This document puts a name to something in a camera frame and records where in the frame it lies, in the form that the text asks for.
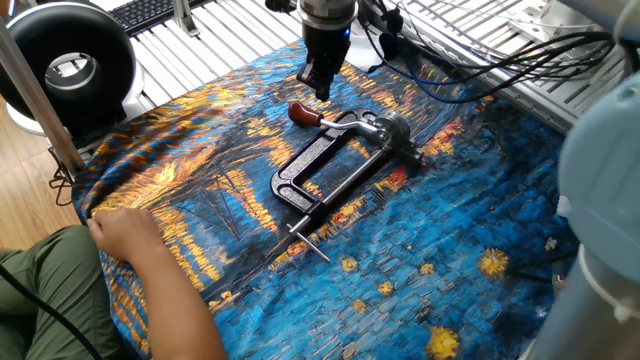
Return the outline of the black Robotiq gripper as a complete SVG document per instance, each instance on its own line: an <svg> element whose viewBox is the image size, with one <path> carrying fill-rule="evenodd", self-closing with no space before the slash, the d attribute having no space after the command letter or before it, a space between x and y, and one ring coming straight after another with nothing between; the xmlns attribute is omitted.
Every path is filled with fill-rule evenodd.
<svg viewBox="0 0 640 360"><path fill-rule="evenodd" d="M296 79L315 90L316 98L326 101L334 76L340 71L351 44L351 26L337 30L318 29L303 24L302 39L307 48L306 61Z"/></svg>

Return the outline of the person's right hand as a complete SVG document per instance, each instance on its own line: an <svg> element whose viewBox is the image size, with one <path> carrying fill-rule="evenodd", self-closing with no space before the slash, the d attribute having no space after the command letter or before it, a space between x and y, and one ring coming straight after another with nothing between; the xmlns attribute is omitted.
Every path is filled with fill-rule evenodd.
<svg viewBox="0 0 640 360"><path fill-rule="evenodd" d="M167 251L157 224L147 210L99 210L87 220L87 225L101 251L133 266Z"/></svg>

